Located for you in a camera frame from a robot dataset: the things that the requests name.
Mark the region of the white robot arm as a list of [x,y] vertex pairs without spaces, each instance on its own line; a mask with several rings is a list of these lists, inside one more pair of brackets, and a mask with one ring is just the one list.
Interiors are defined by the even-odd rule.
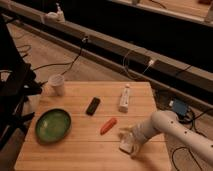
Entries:
[[119,133],[119,148],[130,156],[136,156],[143,144],[160,133],[177,138],[213,167],[213,140],[181,125],[177,115],[169,110],[158,110],[145,121],[132,127],[122,128]]

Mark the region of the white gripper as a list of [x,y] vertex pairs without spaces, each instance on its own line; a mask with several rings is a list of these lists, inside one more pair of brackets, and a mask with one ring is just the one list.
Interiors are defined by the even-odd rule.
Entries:
[[133,127],[122,127],[119,128],[119,130],[121,132],[132,132],[134,144],[130,153],[131,158],[136,158],[142,145],[156,135],[156,130],[154,129],[150,120],[145,120],[144,122],[138,123]]

